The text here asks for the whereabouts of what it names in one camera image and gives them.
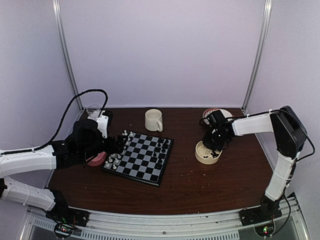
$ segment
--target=mug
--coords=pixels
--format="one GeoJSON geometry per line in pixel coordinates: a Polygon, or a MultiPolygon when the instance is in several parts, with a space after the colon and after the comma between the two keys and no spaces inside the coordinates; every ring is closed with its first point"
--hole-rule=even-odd
{"type": "Polygon", "coordinates": [[[145,128],[151,132],[162,132],[164,127],[162,123],[162,112],[158,109],[150,109],[145,112],[145,128]]]}

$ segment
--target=white wall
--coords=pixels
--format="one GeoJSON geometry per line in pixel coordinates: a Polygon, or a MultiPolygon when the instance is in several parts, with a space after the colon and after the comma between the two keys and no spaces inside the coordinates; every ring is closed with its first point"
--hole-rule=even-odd
{"type": "MultiPolygon", "coordinates": [[[[47,142],[72,98],[51,0],[0,0],[0,149],[47,142]]],[[[78,116],[70,109],[59,138],[78,116]]],[[[15,175],[44,187],[48,171],[15,175]]],[[[0,202],[0,239],[18,236],[26,207],[0,202]]]]}
{"type": "Polygon", "coordinates": [[[105,89],[110,107],[240,107],[264,2],[61,1],[77,86],[105,89]]]}
{"type": "MultiPolygon", "coordinates": [[[[311,239],[320,239],[320,1],[274,0],[263,60],[249,103],[250,113],[290,105],[308,130],[316,155],[297,165],[295,191],[311,239]]],[[[276,142],[262,136],[276,162],[276,142]]],[[[303,155],[311,151],[306,143],[303,155]]]]}

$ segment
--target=brown tabletop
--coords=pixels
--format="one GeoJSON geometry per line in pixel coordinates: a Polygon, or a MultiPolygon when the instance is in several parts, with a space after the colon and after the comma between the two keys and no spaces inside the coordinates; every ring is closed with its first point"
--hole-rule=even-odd
{"type": "MultiPolygon", "coordinates": [[[[101,166],[56,170],[49,188],[62,191],[72,207],[122,214],[194,214],[258,205],[272,170],[255,135],[235,137],[220,159],[204,165],[195,146],[206,130],[203,108],[160,108],[163,132],[144,127],[147,108],[112,109],[109,135],[123,130],[174,139],[160,187],[101,171],[101,166]]],[[[240,109],[228,109],[241,116],[240,109]]]]}

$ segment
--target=pink bowl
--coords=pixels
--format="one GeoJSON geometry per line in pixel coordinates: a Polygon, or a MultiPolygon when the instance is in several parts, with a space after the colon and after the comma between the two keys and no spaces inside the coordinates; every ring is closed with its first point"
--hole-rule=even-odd
{"type": "Polygon", "coordinates": [[[92,159],[92,161],[90,161],[87,165],[91,167],[99,166],[105,162],[106,157],[107,157],[107,153],[101,152],[98,154],[98,156],[92,159]]]}

